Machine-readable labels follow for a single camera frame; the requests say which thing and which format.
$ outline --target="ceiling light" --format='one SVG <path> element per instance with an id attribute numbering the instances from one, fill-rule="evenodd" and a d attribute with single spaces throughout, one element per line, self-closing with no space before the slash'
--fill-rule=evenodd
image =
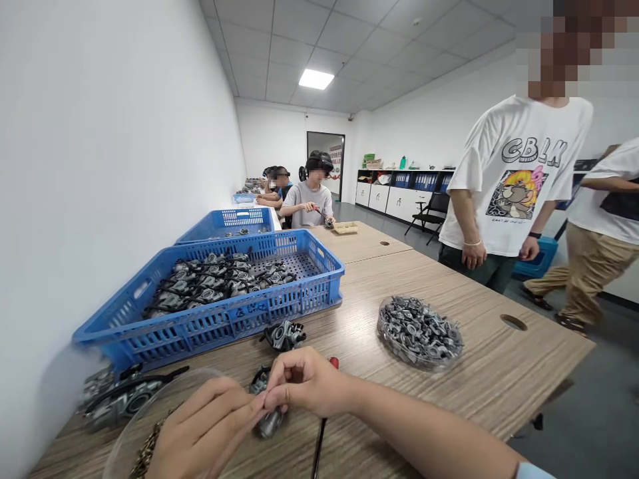
<path id="1" fill-rule="evenodd" d="M 330 73 L 306 69 L 300 78 L 300 85 L 324 90 L 334 78 L 335 75 L 331 75 Z"/>

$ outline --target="dark pants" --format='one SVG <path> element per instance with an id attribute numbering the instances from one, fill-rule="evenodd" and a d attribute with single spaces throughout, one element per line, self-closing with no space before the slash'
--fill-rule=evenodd
<path id="1" fill-rule="evenodd" d="M 442 244 L 439 248 L 440 263 L 500 294 L 506 291 L 506 286 L 511 280 L 511 274 L 518 260 L 516 256 L 509 257 L 489 254 L 481 266 L 470 270 L 465 264 L 461 263 L 461 249 L 453 248 L 445 244 Z"/>

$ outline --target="hand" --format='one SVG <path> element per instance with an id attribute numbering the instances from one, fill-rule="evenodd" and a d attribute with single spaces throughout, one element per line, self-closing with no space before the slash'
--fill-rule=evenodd
<path id="1" fill-rule="evenodd" d="M 486 252 L 486 248 L 484 248 L 484 243 L 480 243 L 476 246 L 464 244 L 461 253 L 461 263 L 465 264 L 468 269 L 473 270 L 484 264 L 487 255 L 488 253 Z"/>
<path id="2" fill-rule="evenodd" d="M 314 209 L 317 208 L 317 205 L 313 202 L 308 202 L 308 203 L 302 203 L 298 206 L 298 208 L 300 209 L 300 211 L 302 210 L 306 210 L 308 212 L 313 211 Z"/>
<path id="3" fill-rule="evenodd" d="M 320 417 L 348 412 L 353 378 L 339 372 L 311 347 L 281 354 L 273 362 L 266 386 L 267 410 L 300 406 Z"/>
<path id="4" fill-rule="evenodd" d="M 249 395 L 227 377 L 210 379 L 171 414 L 160 431 L 147 479 L 220 475 L 264 417 L 266 394 Z"/>
<path id="5" fill-rule="evenodd" d="M 519 259 L 522 261 L 532 261 L 539 254 L 539 243 L 536 238 L 529 236 L 524 241 L 524 244 L 521 247 L 519 252 Z"/>

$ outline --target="cartoon character print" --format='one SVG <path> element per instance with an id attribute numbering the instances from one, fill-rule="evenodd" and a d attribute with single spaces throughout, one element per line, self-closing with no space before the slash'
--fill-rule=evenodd
<path id="1" fill-rule="evenodd" d="M 548 174 L 543 172 L 543 165 L 534 171 L 506 171 L 493 193 L 486 215 L 531 220 L 546 178 Z"/>

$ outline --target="table grommet hole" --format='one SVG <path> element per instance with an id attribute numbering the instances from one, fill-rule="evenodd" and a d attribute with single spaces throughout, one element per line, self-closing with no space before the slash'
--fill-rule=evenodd
<path id="1" fill-rule="evenodd" d="M 504 323 L 506 323 L 513 329 L 516 329 L 518 331 L 528 331 L 528 326 L 526 326 L 526 323 L 521 321 L 521 319 L 517 319 L 516 317 L 510 315 L 499 315 L 499 317 Z"/>

